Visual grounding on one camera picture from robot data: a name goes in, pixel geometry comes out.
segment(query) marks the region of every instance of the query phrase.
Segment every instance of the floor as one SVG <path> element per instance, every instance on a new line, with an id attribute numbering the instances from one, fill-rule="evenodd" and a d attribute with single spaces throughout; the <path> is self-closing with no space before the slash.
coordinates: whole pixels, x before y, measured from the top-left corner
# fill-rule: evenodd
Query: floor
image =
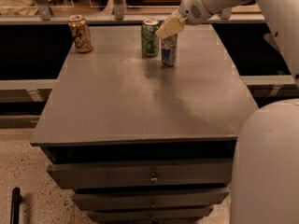
<path id="1" fill-rule="evenodd" d="M 50 161 L 38 147 L 30 146 L 34 129 L 0 129 L 0 223 L 9 223 L 11 193 L 21 189 L 20 224 L 90 224 L 73 205 L 72 190 L 61 190 L 46 168 Z M 181 219 L 163 224 L 229 224 L 230 196 L 216 205 L 209 217 Z"/>

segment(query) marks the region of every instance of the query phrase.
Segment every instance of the table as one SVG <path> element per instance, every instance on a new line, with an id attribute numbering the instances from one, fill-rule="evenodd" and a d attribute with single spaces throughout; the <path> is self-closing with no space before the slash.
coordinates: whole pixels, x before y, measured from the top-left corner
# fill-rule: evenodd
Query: table
<path id="1" fill-rule="evenodd" d="M 257 109 L 212 26 L 179 34 L 172 68 L 142 55 L 140 26 L 91 33 L 93 51 L 72 47 L 32 138 L 48 173 L 94 221 L 208 216 Z"/>

